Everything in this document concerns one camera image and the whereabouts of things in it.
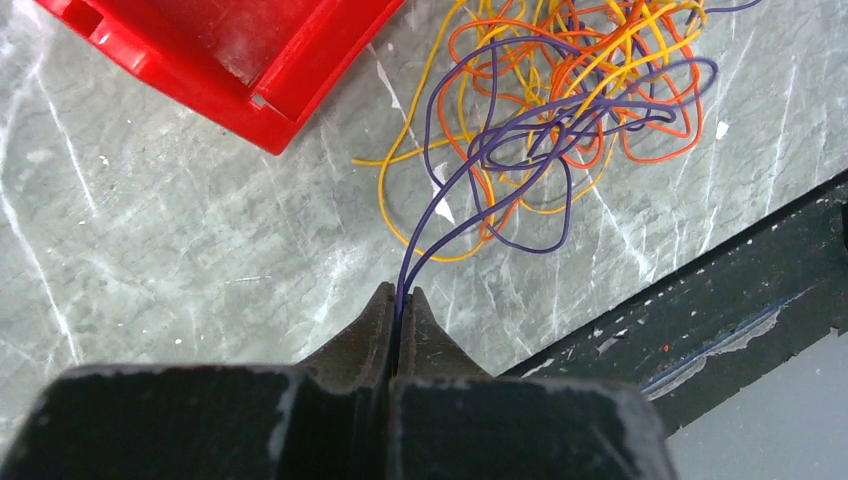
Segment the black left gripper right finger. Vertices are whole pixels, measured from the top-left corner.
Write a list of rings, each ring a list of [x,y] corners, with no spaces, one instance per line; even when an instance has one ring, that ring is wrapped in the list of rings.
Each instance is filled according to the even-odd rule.
[[[406,299],[389,390],[391,479],[674,479],[656,409],[633,385],[462,375],[421,289]]]

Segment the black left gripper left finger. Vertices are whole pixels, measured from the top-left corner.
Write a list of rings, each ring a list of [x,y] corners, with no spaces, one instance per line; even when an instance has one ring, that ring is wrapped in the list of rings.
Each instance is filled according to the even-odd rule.
[[[5,479],[380,479],[395,289],[304,360],[93,364],[37,397]]]

